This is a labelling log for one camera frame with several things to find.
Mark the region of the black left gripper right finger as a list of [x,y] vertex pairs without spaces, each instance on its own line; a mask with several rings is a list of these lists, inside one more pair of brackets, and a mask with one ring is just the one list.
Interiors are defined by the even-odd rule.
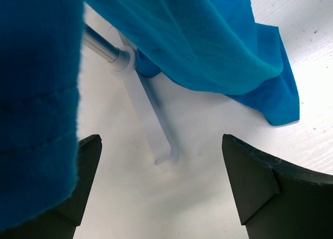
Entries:
[[225,134],[222,153],[249,238],[332,238],[332,175]]

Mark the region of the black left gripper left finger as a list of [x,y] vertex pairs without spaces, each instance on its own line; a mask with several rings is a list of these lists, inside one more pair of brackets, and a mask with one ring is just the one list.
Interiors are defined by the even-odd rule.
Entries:
[[1,238],[73,238],[81,225],[102,151],[100,135],[79,141],[78,182],[71,196],[58,206],[15,227],[1,232]]

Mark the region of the blue t shirt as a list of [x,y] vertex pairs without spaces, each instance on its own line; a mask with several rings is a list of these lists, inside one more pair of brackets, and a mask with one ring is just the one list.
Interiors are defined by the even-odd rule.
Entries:
[[1,230],[64,201],[77,182],[81,46],[123,74],[129,52],[84,23],[84,5],[136,47],[136,69],[226,95],[273,126],[299,120],[279,29],[250,0],[1,0]]

